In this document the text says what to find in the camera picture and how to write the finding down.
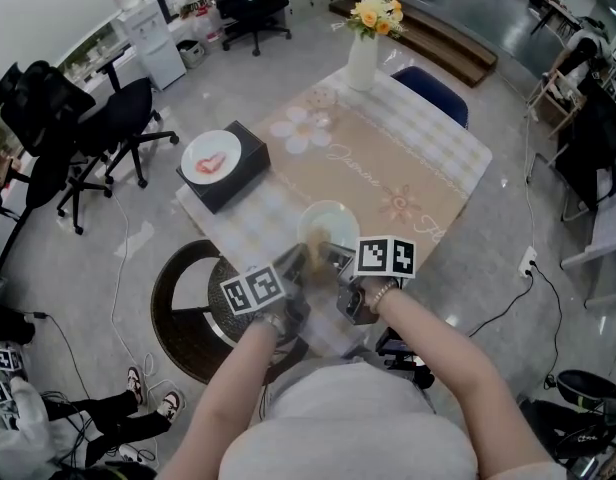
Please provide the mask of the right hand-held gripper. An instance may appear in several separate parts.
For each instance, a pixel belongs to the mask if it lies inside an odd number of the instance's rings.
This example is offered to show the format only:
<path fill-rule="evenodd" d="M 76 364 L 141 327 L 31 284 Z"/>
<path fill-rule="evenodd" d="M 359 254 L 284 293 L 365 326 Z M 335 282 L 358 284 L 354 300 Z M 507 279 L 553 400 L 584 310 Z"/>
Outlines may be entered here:
<path fill-rule="evenodd" d="M 356 252 L 328 241 L 321 243 L 320 281 L 339 286 L 337 308 L 353 325 L 370 325 L 378 316 L 366 302 L 362 283 L 386 278 L 395 288 L 415 278 L 416 244 L 395 236 L 359 237 Z"/>

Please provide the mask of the person's left forearm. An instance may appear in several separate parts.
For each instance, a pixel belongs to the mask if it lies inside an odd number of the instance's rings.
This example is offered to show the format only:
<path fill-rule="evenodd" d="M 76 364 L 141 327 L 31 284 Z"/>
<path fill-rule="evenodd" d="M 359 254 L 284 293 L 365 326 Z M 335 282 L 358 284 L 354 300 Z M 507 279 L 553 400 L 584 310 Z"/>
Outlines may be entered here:
<path fill-rule="evenodd" d="M 272 325 L 258 320 L 248 327 L 204 390 L 157 480 L 218 480 L 223 456 L 250 424 L 276 344 Z"/>

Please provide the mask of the beige checked tablecloth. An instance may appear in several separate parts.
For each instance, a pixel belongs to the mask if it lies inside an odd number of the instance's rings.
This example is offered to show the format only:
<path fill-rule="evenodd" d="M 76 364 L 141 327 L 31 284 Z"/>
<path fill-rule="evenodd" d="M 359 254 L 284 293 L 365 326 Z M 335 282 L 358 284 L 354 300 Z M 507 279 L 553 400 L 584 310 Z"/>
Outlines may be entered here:
<path fill-rule="evenodd" d="M 271 160 L 263 176 L 216 214 L 188 186 L 177 191 L 178 201 L 242 273 L 296 245 L 301 214 L 322 200 L 348 207 L 362 236 L 414 241 L 417 262 L 425 262 L 477 187 L 491 151 L 384 73 L 368 91 L 350 88 L 342 72 L 316 85 L 337 91 L 329 127 L 311 119 L 310 88 L 252 127 Z"/>

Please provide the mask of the blue chair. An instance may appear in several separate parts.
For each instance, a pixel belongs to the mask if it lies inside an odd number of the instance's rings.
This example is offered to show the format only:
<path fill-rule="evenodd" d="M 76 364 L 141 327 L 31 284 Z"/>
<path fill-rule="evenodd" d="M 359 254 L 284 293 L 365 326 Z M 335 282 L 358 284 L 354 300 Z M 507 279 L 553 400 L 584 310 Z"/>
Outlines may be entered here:
<path fill-rule="evenodd" d="M 392 78 L 434 105 L 465 129 L 468 128 L 469 110 L 466 102 L 422 68 L 410 66 L 392 74 Z"/>

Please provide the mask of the white bench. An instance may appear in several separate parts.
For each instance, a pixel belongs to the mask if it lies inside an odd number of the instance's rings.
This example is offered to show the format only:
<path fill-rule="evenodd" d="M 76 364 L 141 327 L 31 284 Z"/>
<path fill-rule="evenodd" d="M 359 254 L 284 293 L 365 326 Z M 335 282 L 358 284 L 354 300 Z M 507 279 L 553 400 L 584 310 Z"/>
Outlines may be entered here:
<path fill-rule="evenodd" d="M 591 242 L 580 253 L 560 262 L 562 270 L 580 266 L 616 251 L 616 206 L 605 207 L 596 213 Z M 598 310 L 616 305 L 616 292 L 587 298 L 584 307 Z"/>

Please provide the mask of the white plate with red stain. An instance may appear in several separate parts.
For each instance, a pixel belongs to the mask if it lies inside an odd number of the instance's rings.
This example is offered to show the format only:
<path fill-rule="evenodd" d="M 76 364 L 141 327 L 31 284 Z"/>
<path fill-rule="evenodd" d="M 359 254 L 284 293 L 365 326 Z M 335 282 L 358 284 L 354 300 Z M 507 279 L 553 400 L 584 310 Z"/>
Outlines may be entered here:
<path fill-rule="evenodd" d="M 226 178 L 239 164 L 242 146 L 225 130 L 204 132 L 185 149 L 180 163 L 183 178 L 196 185 L 211 185 Z"/>

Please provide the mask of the dark wicker stool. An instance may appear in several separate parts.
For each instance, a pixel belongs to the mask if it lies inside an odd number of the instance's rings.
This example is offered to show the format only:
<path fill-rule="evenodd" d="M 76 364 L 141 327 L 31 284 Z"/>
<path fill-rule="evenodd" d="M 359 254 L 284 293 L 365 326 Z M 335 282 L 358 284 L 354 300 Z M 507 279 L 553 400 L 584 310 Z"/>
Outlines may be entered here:
<path fill-rule="evenodd" d="M 180 278 L 192 265 L 213 260 L 202 292 L 207 303 L 177 309 L 173 305 Z M 193 379 L 207 384 L 253 321 L 251 314 L 236 316 L 229 309 L 220 284 L 237 270 L 204 238 L 180 248 L 157 276 L 151 298 L 156 337 L 170 360 Z"/>

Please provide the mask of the black office chair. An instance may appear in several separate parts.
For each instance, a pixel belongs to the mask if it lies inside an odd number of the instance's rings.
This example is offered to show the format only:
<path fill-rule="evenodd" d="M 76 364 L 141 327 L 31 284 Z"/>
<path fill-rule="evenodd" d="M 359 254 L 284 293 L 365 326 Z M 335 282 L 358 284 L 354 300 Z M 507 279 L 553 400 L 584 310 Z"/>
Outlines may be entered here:
<path fill-rule="evenodd" d="M 225 38 L 222 40 L 222 49 L 229 51 L 231 45 L 245 36 L 253 39 L 252 55 L 261 54 L 259 46 L 259 33 L 277 32 L 284 35 L 286 40 L 292 39 L 290 29 L 281 26 L 276 16 L 289 5 L 289 0 L 215 0 L 220 17 L 229 20 L 225 28 Z"/>
<path fill-rule="evenodd" d="M 86 158 L 86 167 L 79 173 L 71 174 L 71 169 L 78 167 L 78 162 L 73 159 L 75 155 L 76 153 L 42 154 L 34 162 L 29 175 L 19 173 L 12 167 L 8 168 L 7 182 L 15 180 L 27 185 L 24 210 L 21 214 L 10 214 L 10 218 L 15 222 L 14 234 L 23 228 L 34 210 L 48 204 L 58 193 L 62 192 L 63 196 L 58 203 L 57 214 L 59 217 L 64 217 L 64 206 L 71 200 L 73 229 L 77 235 L 82 235 L 84 229 L 79 224 L 81 194 L 85 191 L 92 191 L 101 192 L 105 198 L 113 197 L 112 189 L 108 185 L 88 181 L 88 176 L 98 163 L 106 159 L 106 155 L 104 153 L 94 155 L 83 153 Z"/>
<path fill-rule="evenodd" d="M 111 171 L 131 154 L 137 183 L 147 186 L 139 160 L 139 145 L 167 138 L 179 142 L 172 131 L 148 133 L 152 120 L 161 116 L 153 109 L 151 83 L 137 79 L 114 92 L 102 107 L 46 61 L 36 61 L 25 71 L 12 65 L 0 81 L 1 118 L 24 149 L 36 157 L 67 163 L 78 153 L 100 157 L 116 153 Z"/>

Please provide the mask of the black folding chair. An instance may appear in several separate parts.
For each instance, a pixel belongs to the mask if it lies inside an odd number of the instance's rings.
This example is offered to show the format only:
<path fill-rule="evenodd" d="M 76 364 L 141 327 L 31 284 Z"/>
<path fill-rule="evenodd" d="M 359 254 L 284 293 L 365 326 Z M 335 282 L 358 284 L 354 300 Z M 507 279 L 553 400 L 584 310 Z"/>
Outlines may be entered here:
<path fill-rule="evenodd" d="M 591 211 L 616 194 L 616 102 L 603 88 L 559 132 L 554 169 Z"/>

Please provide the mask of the plain white plate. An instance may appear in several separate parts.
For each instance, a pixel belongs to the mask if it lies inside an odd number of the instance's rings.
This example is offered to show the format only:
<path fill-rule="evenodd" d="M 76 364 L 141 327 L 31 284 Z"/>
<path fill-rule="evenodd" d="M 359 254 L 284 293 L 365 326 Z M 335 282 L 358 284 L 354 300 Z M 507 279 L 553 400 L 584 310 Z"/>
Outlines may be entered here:
<path fill-rule="evenodd" d="M 354 249 L 360 236 L 360 225 L 353 212 L 344 204 L 322 200 L 310 205 L 300 216 L 296 227 L 297 243 L 305 243 L 308 232 L 316 226 L 327 229 L 330 242 Z"/>

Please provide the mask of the small white bin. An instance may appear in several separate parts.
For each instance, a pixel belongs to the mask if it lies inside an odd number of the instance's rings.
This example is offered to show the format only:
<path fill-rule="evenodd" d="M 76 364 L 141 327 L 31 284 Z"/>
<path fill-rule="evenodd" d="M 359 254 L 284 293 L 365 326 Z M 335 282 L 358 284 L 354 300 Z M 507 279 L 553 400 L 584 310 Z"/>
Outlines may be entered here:
<path fill-rule="evenodd" d="M 205 50 L 200 42 L 186 39 L 180 41 L 176 47 L 188 70 L 195 69 L 203 62 Z"/>

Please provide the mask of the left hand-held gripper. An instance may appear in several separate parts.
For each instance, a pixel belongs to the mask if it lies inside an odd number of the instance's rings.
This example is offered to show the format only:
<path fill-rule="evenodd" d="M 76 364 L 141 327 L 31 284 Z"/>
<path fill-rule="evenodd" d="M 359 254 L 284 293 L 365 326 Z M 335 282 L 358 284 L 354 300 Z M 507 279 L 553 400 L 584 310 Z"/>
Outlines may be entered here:
<path fill-rule="evenodd" d="M 299 243 L 279 255 L 273 265 L 223 281 L 220 288 L 235 316 L 264 321 L 276 330 L 278 341 L 293 341 L 310 313 L 301 279 L 308 264 L 308 247 Z"/>

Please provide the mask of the person's right forearm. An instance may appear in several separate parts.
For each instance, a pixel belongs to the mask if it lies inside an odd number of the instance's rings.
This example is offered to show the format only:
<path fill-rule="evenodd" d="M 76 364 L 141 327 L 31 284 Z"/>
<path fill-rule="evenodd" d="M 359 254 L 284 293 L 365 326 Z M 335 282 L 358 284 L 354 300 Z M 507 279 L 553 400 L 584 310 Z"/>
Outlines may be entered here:
<path fill-rule="evenodd" d="M 457 400 L 481 477 L 550 460 L 506 381 L 471 339 L 397 288 L 381 288 L 370 301 Z"/>

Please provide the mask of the white plastic bags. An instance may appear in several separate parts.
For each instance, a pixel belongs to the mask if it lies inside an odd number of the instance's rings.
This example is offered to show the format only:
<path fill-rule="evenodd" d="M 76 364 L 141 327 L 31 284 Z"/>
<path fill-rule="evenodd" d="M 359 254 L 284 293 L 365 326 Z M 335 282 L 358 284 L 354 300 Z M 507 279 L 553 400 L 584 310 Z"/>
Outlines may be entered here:
<path fill-rule="evenodd" d="M 215 0 L 165 0 L 173 17 L 169 25 L 177 40 L 191 39 L 210 45 L 223 36 Z"/>

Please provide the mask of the black-framed window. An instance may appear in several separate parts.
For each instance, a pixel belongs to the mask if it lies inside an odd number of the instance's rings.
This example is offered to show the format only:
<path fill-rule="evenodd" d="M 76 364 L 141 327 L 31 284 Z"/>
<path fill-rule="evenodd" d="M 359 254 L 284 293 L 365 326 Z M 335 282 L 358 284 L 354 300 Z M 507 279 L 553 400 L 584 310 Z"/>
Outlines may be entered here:
<path fill-rule="evenodd" d="M 0 0 L 0 79 L 14 63 L 61 63 L 121 12 L 113 0 Z"/>

